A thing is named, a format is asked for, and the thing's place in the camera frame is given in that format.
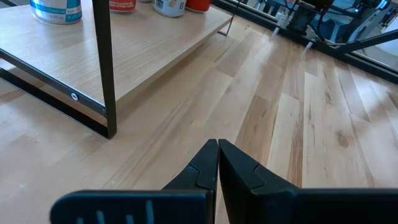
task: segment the blue label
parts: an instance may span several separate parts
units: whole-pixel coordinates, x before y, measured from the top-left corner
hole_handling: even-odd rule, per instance
[[[30,5],[40,11],[43,11],[43,12],[49,12],[49,13],[53,13],[53,14],[66,14],[67,13],[66,9],[57,9],[57,8],[42,6],[40,4],[34,3],[32,0],[30,0]]]
[[[67,9],[80,6],[80,0],[67,0]]]
[[[67,15],[65,22],[75,22],[75,21],[78,21],[79,19],[81,19],[81,12]]]

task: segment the black metal frame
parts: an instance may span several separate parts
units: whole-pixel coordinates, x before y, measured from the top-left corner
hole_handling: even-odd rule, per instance
[[[17,6],[10,0],[0,0],[9,6]],[[65,113],[71,118],[79,121],[81,124],[96,131],[100,135],[111,139],[117,132],[117,117],[116,117],[116,100],[114,93],[114,77],[113,77],[113,58],[112,58],[112,40],[111,40],[111,19],[109,15],[109,0],[93,0],[93,14],[95,21],[96,40],[98,48],[99,69],[101,72],[102,89],[104,96],[104,105],[100,102],[90,98],[84,93],[74,89],[74,87],[57,80],[40,71],[33,66],[25,63],[21,59],[11,55],[9,52],[0,48],[0,58],[13,64],[17,68],[27,72],[29,75],[39,79],[55,88],[56,90],[70,96],[76,102],[91,109],[92,111],[102,115],[106,118],[106,125],[103,125],[93,118],[81,113],[80,111],[68,106],[66,103],[56,99],[55,97],[45,93],[40,88],[30,85],[24,80],[16,77],[10,72],[0,68],[0,77],[5,81],[15,85],[24,90],[32,96],[49,104],[50,106]]]
[[[278,25],[274,17],[259,12],[244,4],[239,5],[239,2],[236,2],[234,0],[214,0],[213,4],[219,8],[235,13],[240,17],[243,17],[249,21],[252,21],[270,30],[274,30],[275,28],[278,27],[279,35],[286,37],[290,40],[293,40],[298,44],[307,45],[309,42],[313,42],[312,40],[302,35],[298,35],[295,32],[286,29],[285,27],[281,27],[280,25]],[[375,76],[381,77],[392,83],[398,84],[397,70],[388,67],[383,63],[379,63],[369,57],[353,52],[354,50],[359,50],[373,45],[381,44],[390,40],[394,40],[397,37],[398,37],[398,30],[394,30],[379,35],[377,37],[371,37],[365,40],[359,40],[356,42],[343,44],[335,47],[324,44],[322,42],[315,42],[313,43],[312,48],[324,54],[327,54],[331,57],[334,57],[338,60],[346,62],[352,66],[358,67],[362,70],[372,73]]]

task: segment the wooden board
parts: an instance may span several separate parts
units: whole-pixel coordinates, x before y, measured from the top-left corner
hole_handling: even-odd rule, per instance
[[[0,48],[103,103],[91,1],[82,1],[83,19],[73,25],[39,22],[30,6],[0,9]],[[115,94],[118,106],[155,80],[231,16],[213,7],[168,18],[152,4],[132,14],[111,14]]]

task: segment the red container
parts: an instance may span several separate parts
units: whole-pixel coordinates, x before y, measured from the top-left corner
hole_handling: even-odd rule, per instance
[[[194,12],[206,12],[210,8],[211,0],[187,0],[187,9]]]
[[[136,8],[136,0],[110,0],[109,10],[111,12],[128,13]]]

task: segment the wooden tabletop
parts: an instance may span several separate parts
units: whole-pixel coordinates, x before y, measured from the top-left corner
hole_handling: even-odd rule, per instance
[[[91,1],[83,0],[82,8],[80,22],[62,26],[39,22],[30,6],[0,9],[0,48],[103,103]],[[182,17],[168,18],[156,13],[152,4],[137,4],[132,14],[111,14],[118,104],[230,19],[213,7],[204,14],[186,11]]]

